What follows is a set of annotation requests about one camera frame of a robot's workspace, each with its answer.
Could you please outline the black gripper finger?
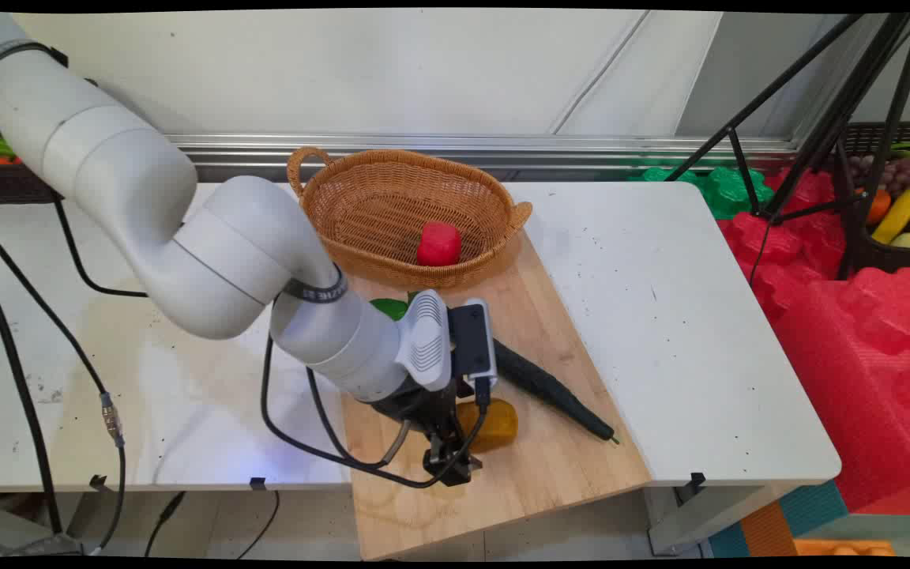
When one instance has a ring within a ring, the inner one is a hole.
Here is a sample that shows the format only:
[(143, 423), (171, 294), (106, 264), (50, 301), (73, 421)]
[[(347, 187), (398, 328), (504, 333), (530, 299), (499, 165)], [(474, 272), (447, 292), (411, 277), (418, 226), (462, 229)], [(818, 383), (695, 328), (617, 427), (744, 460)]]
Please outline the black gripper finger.
[(422, 466), (432, 478), (444, 478), (452, 468), (456, 447), (452, 446), (450, 439), (445, 439), (438, 433), (430, 433), (427, 440), (429, 449), (423, 454)]
[(452, 443), (450, 454), (446, 458), (446, 486), (454, 487), (467, 484), (476, 469), (476, 458), (469, 449), (462, 449), (461, 444)]

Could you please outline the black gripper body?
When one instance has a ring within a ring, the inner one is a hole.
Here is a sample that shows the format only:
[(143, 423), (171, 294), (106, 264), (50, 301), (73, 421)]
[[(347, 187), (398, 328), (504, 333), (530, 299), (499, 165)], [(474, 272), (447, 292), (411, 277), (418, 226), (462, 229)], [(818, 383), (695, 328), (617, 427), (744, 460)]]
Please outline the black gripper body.
[(459, 424), (457, 403), (471, 395), (473, 389), (462, 379), (449, 382), (440, 391), (429, 391), (414, 379), (406, 378), (397, 392), (373, 402), (371, 407), (400, 424), (411, 421), (411, 429), (429, 442), (437, 437), (445, 444), (463, 444), (468, 431)]

